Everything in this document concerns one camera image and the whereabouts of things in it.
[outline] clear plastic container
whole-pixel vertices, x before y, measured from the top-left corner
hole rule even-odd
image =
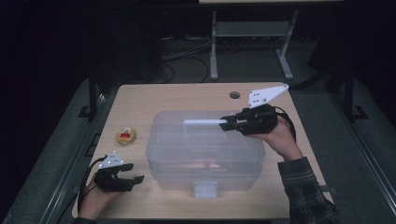
[[[262,140],[220,128],[219,118],[232,113],[163,111],[155,116],[146,155],[162,189],[194,190],[195,197],[211,198],[217,190],[251,188],[262,171],[264,146]]]

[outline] table surface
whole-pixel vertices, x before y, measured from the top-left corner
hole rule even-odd
[[[289,200],[284,192],[277,163],[282,159],[266,144],[261,176],[249,190],[220,191],[217,199],[195,199],[192,191],[162,190],[150,173],[146,147],[154,116],[160,111],[241,110],[247,107],[251,90],[283,85],[283,83],[209,83],[126,85],[119,89],[107,118],[92,161],[116,150],[132,171],[121,178],[145,175],[142,184],[134,186],[116,199],[102,214],[107,218],[130,219],[271,219],[289,217]],[[232,99],[231,91],[241,94]],[[319,184],[326,185],[309,144],[304,127],[288,91],[275,98],[271,105],[283,108],[293,120],[297,143],[309,159]],[[136,140],[121,146],[116,133],[124,127],[136,130]],[[329,193],[325,196],[332,200]],[[77,215],[77,206],[73,216]]]

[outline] dark wall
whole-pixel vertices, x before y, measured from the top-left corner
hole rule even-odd
[[[2,1],[0,10],[3,220],[87,74],[80,69],[79,28],[64,6]]]
[[[348,1],[334,13],[309,64],[318,70],[346,64],[396,127],[396,2],[363,2]]]

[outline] jacket sleeve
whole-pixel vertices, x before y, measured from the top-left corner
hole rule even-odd
[[[334,204],[323,195],[307,157],[278,164],[290,202],[291,223],[340,223]]]

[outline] hand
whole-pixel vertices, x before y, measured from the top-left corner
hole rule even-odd
[[[106,192],[96,187],[93,182],[85,188],[85,197],[79,210],[79,217],[84,217],[90,220],[96,220],[102,212],[106,209],[107,205],[115,198],[120,196],[123,192]]]
[[[291,135],[288,123],[280,116],[277,117],[276,127],[270,133],[250,134],[247,137],[264,140],[285,161],[293,161],[303,157],[303,153]]]

